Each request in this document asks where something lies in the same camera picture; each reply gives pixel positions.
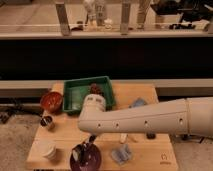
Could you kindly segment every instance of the screw hole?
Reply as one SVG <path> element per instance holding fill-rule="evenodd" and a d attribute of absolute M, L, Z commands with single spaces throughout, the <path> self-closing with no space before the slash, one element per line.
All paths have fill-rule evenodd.
<path fill-rule="evenodd" d="M 118 124 L 118 123 L 116 124 L 116 128 L 117 128 L 117 129 L 119 128 L 119 124 Z"/>
<path fill-rule="evenodd" d="M 183 125 L 183 119 L 182 119 L 182 118 L 179 119 L 179 123 L 180 123 L 181 125 Z"/>
<path fill-rule="evenodd" d="M 144 125 L 145 125 L 145 126 L 148 126 L 148 121 L 145 121 L 145 122 L 144 122 Z"/>

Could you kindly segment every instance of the gray cloth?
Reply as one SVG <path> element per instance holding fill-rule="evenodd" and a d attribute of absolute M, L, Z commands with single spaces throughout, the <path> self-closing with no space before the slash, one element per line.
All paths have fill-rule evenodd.
<path fill-rule="evenodd" d="M 122 165 L 132 158 L 132 152 L 127 144 L 123 144 L 120 148 L 112 150 L 111 157 L 116 163 Z"/>

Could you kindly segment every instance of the dark background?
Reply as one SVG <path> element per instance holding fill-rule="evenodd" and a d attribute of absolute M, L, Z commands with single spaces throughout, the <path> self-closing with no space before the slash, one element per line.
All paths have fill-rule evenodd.
<path fill-rule="evenodd" d="M 1 80 L 213 77 L 213 38 L 0 40 Z"/>

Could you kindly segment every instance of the object on tray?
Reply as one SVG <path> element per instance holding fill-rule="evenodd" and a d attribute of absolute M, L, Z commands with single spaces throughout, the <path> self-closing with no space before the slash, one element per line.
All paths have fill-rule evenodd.
<path fill-rule="evenodd" d="M 90 94 L 99 94 L 104 97 L 104 94 L 101 91 L 101 88 L 96 83 L 92 83 L 90 85 Z"/>
<path fill-rule="evenodd" d="M 61 108 L 63 96 L 55 91 L 49 92 L 42 96 L 40 105 L 49 113 L 56 113 Z"/>
<path fill-rule="evenodd" d="M 68 114 L 79 114 L 84 98 L 91 92 L 104 95 L 107 110 L 115 105 L 109 77 L 92 77 L 64 82 L 63 111 Z"/>
<path fill-rule="evenodd" d="M 46 128 L 48 131 L 54 128 L 53 118 L 51 116 L 42 117 L 40 124 L 42 127 Z"/>
<path fill-rule="evenodd" d="M 122 165 L 132 158 L 132 152 L 127 144 L 123 144 L 120 148 L 112 150 L 111 157 L 116 163 Z"/>

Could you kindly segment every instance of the green plastic tray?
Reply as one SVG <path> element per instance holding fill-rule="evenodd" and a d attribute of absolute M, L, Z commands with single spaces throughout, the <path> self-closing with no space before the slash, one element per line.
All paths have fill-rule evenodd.
<path fill-rule="evenodd" d="M 110 79 L 107 76 L 83 78 L 64 82 L 63 111 L 67 114 L 79 114 L 82 109 L 84 98 L 89 94 L 90 85 L 96 83 L 104 93 L 106 109 L 112 109 L 115 99 Z"/>

